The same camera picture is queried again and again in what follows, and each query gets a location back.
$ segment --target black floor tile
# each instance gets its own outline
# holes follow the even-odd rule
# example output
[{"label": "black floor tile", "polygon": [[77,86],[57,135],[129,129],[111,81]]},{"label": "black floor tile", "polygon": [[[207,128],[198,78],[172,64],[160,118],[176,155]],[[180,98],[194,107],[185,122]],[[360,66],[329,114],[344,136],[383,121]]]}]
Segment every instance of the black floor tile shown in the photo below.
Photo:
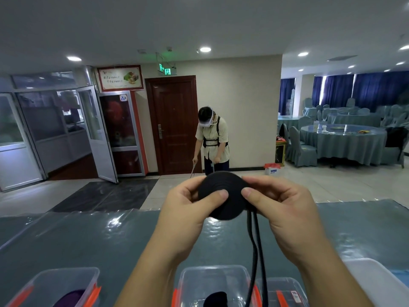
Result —
[{"label": "black floor tile", "polygon": [[140,209],[146,197],[148,197],[157,179],[126,179],[104,199],[95,211],[118,211],[128,209]]},{"label": "black floor tile", "polygon": [[89,182],[50,211],[91,211],[117,187],[116,184],[111,182]]}]

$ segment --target ceiling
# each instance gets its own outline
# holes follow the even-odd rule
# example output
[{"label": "ceiling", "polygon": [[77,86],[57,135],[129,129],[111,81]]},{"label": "ceiling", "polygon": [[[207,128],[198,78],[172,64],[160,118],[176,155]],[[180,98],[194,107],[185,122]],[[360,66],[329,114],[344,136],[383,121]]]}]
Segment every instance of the ceiling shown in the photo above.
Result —
[{"label": "ceiling", "polygon": [[[154,62],[155,52],[170,61],[283,54],[283,78],[409,70],[409,50],[398,51],[409,45],[409,0],[0,2],[3,74],[78,65],[66,56],[92,66]],[[201,46],[212,51],[197,54]],[[344,55],[358,56],[326,62]]]}]

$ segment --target cream shirt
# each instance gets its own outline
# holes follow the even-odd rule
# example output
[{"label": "cream shirt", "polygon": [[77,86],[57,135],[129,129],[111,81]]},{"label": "cream shirt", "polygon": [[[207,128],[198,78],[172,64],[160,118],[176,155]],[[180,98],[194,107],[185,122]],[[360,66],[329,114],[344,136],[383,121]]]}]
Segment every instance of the cream shirt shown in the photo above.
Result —
[{"label": "cream shirt", "polygon": [[[213,123],[217,122],[218,115],[216,114],[215,118],[213,119]],[[207,139],[206,144],[216,145],[217,144],[217,137],[219,137],[219,142],[228,142],[229,141],[229,132],[228,132],[228,125],[224,118],[220,118],[219,121],[219,134],[217,134],[217,125],[211,125],[210,127],[202,127],[197,125],[196,131],[196,139],[203,140],[204,138]],[[218,146],[207,146],[204,148],[204,154],[207,159],[214,161],[214,158],[217,156]],[[220,162],[226,162],[230,158],[230,146],[227,145],[225,151],[222,153],[220,157]]]}]

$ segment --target label sticker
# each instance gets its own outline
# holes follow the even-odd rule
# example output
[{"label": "label sticker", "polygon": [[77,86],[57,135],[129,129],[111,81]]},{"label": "label sticker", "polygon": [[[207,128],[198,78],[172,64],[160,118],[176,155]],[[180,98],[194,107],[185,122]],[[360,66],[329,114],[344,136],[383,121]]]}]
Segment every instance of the label sticker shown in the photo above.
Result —
[{"label": "label sticker", "polygon": [[297,293],[297,291],[291,291],[292,298],[296,303],[301,303],[301,299]]}]

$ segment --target round table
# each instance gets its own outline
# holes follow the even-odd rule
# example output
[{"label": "round table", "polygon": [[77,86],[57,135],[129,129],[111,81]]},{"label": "round table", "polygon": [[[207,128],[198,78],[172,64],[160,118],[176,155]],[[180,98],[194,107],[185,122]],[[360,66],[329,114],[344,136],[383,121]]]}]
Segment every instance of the round table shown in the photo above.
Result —
[{"label": "round table", "polygon": [[282,124],[286,124],[287,125],[287,129],[289,129],[290,127],[295,127],[298,129],[298,120],[300,119],[301,116],[296,116],[293,117],[292,115],[282,115],[279,117],[277,123],[279,126],[279,129],[281,128]]},{"label": "round table", "polygon": [[381,116],[371,114],[330,114],[327,119],[330,124],[362,125],[371,127],[381,126]]},{"label": "round table", "polygon": [[[360,134],[360,130],[369,133]],[[363,165],[379,165],[386,143],[386,130],[369,126],[330,124],[322,133],[322,125],[315,131],[309,125],[300,134],[305,144],[317,148],[318,158],[347,158]]]}]

